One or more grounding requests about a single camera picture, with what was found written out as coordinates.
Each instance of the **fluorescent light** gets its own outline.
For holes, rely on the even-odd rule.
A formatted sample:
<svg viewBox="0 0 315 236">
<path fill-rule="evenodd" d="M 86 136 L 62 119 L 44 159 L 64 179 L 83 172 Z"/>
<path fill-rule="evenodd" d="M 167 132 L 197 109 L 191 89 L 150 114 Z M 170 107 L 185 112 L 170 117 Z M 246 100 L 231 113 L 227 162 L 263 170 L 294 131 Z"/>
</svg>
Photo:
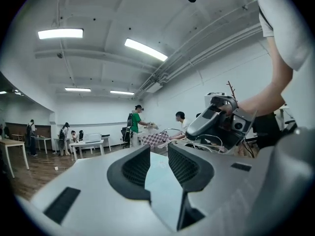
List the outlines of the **fluorescent light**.
<svg viewBox="0 0 315 236">
<path fill-rule="evenodd" d="M 143 44 L 140 44 L 136 41 L 133 41 L 129 38 L 127 38 L 126 42 L 125 42 L 125 46 L 128 46 L 128 47 L 131 47 L 133 49 L 136 49 L 138 51 L 141 51 L 143 53 L 146 53 L 146 54 L 149 54 L 161 61 L 165 61 L 167 59 L 167 56 L 165 56 L 164 54 L 146 46 L 146 45 L 143 45 Z"/>
<path fill-rule="evenodd" d="M 121 91 L 114 91 L 114 90 L 111 90 L 110 92 L 111 93 L 118 93 L 118 94 L 134 95 L 134 92 L 121 92 Z"/>
<path fill-rule="evenodd" d="M 83 29 L 50 29 L 38 32 L 39 39 L 55 37 L 78 37 L 83 38 Z"/>
<path fill-rule="evenodd" d="M 89 88 L 65 88 L 67 91 L 91 92 Z"/>
</svg>

